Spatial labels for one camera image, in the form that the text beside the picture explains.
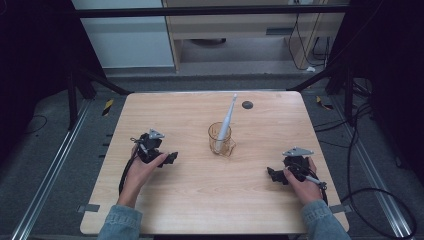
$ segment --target hand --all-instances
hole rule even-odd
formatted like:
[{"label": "hand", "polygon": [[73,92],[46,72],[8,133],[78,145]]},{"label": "hand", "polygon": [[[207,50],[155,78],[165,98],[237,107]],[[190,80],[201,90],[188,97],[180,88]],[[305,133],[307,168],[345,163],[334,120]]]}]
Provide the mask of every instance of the hand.
[{"label": "hand", "polygon": [[[133,147],[131,156],[134,156],[137,151],[137,145]],[[147,179],[152,172],[168,157],[168,154],[163,153],[155,158],[150,163],[144,163],[138,154],[128,170],[127,178],[117,204],[134,208],[137,196],[140,193],[141,187],[147,182]]]},{"label": "hand", "polygon": [[[309,161],[310,169],[314,173],[316,173],[317,167],[315,166],[314,161],[312,160],[311,157],[307,157],[307,158]],[[286,176],[290,185],[293,187],[297,197],[300,199],[303,205],[322,199],[321,190],[319,189],[317,184],[308,180],[300,182],[299,180],[296,179],[293,173],[290,172],[288,169],[284,169],[283,171],[284,171],[284,175]]]}]

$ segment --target table top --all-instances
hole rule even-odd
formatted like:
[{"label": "table top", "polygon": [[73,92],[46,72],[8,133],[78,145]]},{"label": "table top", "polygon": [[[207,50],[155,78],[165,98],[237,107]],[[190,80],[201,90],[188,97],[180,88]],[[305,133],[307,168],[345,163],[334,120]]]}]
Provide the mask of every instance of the table top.
[{"label": "table top", "polygon": [[[157,168],[138,196],[143,234],[304,233],[301,203],[289,185],[272,182],[267,167],[284,168],[283,152],[314,151],[317,175],[327,182],[329,205],[340,204],[302,96],[298,92],[237,92],[231,156],[209,148],[208,128],[223,121],[235,92],[134,93],[127,97],[85,212],[81,231],[97,234],[118,199],[122,171],[134,145],[130,138],[153,128],[165,135],[161,152],[178,152]],[[250,101],[253,108],[244,109]],[[344,213],[335,216],[348,230]]]}]

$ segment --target person's left hand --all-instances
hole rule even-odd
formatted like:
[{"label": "person's left hand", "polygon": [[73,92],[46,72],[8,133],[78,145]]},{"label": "person's left hand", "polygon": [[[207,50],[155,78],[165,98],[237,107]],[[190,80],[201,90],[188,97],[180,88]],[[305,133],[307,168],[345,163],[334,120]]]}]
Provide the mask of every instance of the person's left hand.
[{"label": "person's left hand", "polygon": [[[137,151],[137,145],[133,147],[131,156]],[[135,207],[137,196],[140,193],[141,187],[147,182],[147,179],[152,174],[157,166],[159,166],[168,157],[168,154],[163,153],[155,158],[150,163],[141,161],[138,154],[135,154],[135,159],[128,170],[127,178],[117,204],[128,207]]]}]

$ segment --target glass cup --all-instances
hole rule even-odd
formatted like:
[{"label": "glass cup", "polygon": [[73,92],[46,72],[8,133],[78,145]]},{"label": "glass cup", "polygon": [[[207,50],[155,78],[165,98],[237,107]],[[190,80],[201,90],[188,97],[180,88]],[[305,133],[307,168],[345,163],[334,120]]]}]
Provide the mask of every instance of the glass cup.
[{"label": "glass cup", "polygon": [[216,122],[209,127],[209,147],[215,154],[229,157],[236,143],[231,139],[231,128],[228,126],[227,133],[223,140],[218,140],[222,122]]}]

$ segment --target jean jacket sleeve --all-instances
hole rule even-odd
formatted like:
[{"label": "jean jacket sleeve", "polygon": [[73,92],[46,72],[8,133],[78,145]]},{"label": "jean jacket sleeve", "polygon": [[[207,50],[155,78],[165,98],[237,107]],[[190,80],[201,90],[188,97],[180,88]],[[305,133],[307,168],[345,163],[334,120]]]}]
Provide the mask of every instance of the jean jacket sleeve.
[{"label": "jean jacket sleeve", "polygon": [[139,239],[141,216],[133,208],[112,206],[97,239]]},{"label": "jean jacket sleeve", "polygon": [[302,217],[308,229],[309,239],[350,239],[323,200],[305,205],[302,209]]}]

